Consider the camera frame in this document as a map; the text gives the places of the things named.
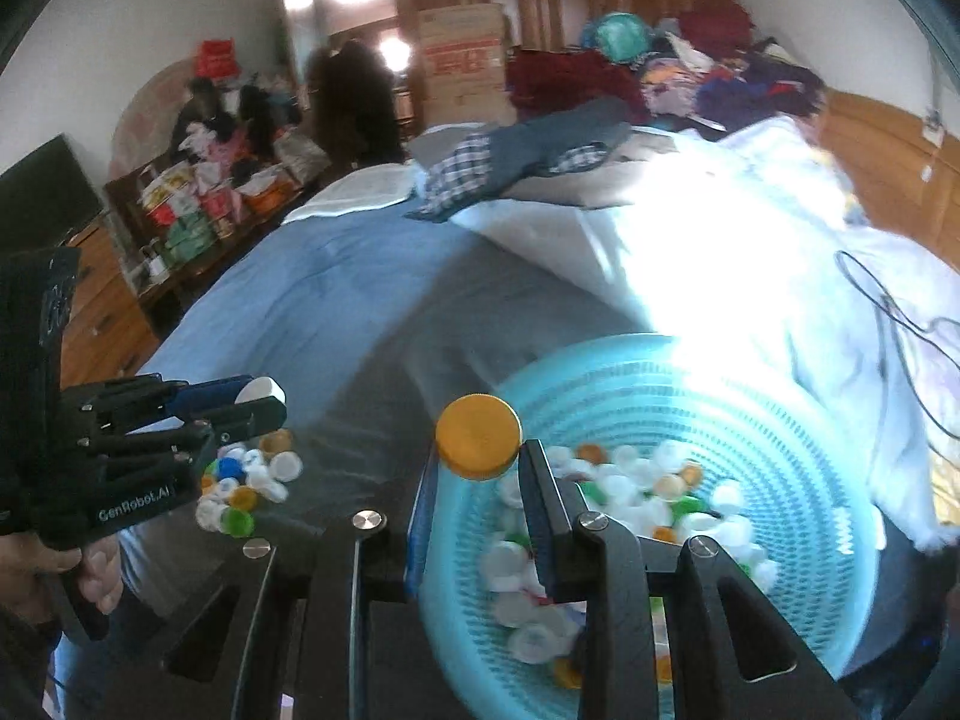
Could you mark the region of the left human hand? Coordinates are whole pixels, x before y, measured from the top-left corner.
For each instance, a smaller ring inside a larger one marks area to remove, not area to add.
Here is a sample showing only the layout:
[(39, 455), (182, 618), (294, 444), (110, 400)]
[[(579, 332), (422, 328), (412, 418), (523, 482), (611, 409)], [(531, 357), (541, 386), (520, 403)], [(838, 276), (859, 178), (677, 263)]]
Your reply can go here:
[(2, 608), (29, 624), (53, 619), (53, 606), (44, 580), (80, 569), (82, 597), (99, 613), (110, 614), (124, 593), (121, 548), (115, 536), (99, 539), (82, 550), (55, 551), (34, 533), (2, 538)]

